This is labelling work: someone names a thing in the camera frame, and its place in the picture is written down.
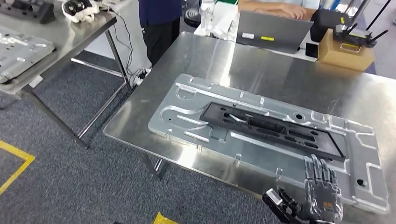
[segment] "metal table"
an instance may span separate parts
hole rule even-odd
[[[227,156],[169,141],[148,129],[149,120],[180,73],[372,126],[387,179],[389,202],[395,204],[395,80],[182,33],[104,133],[138,149],[155,178],[159,178],[161,160],[153,166],[147,154],[257,195],[268,189],[265,175],[238,166],[236,160]],[[345,207],[344,217],[359,223],[381,223],[379,220],[394,216]]]
[[[12,80],[9,84],[0,84],[0,93],[5,93],[13,96],[17,99],[26,96],[34,102],[34,104],[49,117],[51,117],[68,135],[70,135],[78,144],[83,147],[88,147],[85,142],[81,140],[87,130],[93,125],[103,111],[110,105],[115,99],[117,94],[122,88],[127,87],[131,90],[129,81],[122,66],[120,57],[117,49],[113,42],[113,38],[109,32],[109,28],[117,22],[115,15],[107,13],[99,13],[95,15],[95,21],[93,23],[71,23],[62,14],[62,10],[59,6],[56,6],[55,10],[56,20],[42,25],[36,22],[21,20],[8,15],[0,14],[0,24],[4,27],[8,27],[19,32],[41,37],[48,41],[53,42],[56,50],[36,63],[28,70],[23,72],[17,78]],[[115,61],[117,62],[120,72],[109,70],[91,63],[87,63],[73,57],[78,55],[84,48],[95,40],[102,33],[106,33],[107,40],[113,51]],[[88,124],[83,128],[79,134],[75,134],[56,114],[54,114],[44,102],[42,102],[33,92],[35,84],[30,84],[35,79],[41,76],[46,79],[59,67],[64,66],[69,60],[74,62],[107,72],[109,74],[121,77],[124,79],[124,83],[117,89],[117,91],[108,99],[103,107],[93,116]]]

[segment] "robotic arm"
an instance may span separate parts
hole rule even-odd
[[[312,159],[304,157],[306,202],[295,202],[282,188],[278,192],[270,189],[262,197],[282,223],[302,224],[308,220],[310,224],[337,224],[342,220],[342,196],[336,174],[325,160],[311,156]]]

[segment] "black pants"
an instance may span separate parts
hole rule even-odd
[[[147,46],[147,57],[151,66],[160,60],[180,33],[180,18],[172,22],[143,27],[143,39]]]

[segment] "yellow tape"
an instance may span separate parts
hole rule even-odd
[[[173,222],[168,218],[165,218],[164,216],[161,215],[160,212],[158,212],[157,217],[154,220],[153,224],[177,224],[177,223]]]
[[[352,33],[350,33],[349,35],[351,35],[351,36],[357,36],[357,37],[361,37],[361,38],[366,38],[365,36],[357,35],[357,34],[352,34]]]
[[[348,47],[352,47],[352,48],[358,48],[358,45],[354,45],[354,44],[350,44],[350,43],[342,43],[342,45],[348,46]]]
[[[16,172],[12,174],[12,176],[0,187],[0,195],[1,195],[11,185],[11,183],[14,182],[14,180],[29,166],[29,164],[33,160],[35,160],[35,157],[3,141],[0,141],[0,149],[4,149],[7,152],[25,160],[22,166],[20,166],[16,170]]]
[[[265,41],[274,41],[274,38],[269,36],[262,36],[261,39]]]

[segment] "carpet floor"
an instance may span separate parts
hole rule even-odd
[[[87,52],[79,57],[116,70],[110,59]],[[35,93],[78,132],[120,84],[120,78],[70,62]],[[162,180],[152,180],[133,149],[103,135],[129,95],[119,94],[84,136],[88,150],[29,100],[0,95],[0,140],[35,156],[0,195],[1,223],[150,224],[159,211],[181,224],[278,223],[260,199],[176,165],[165,164]],[[23,161],[1,149],[0,156],[4,181]]]

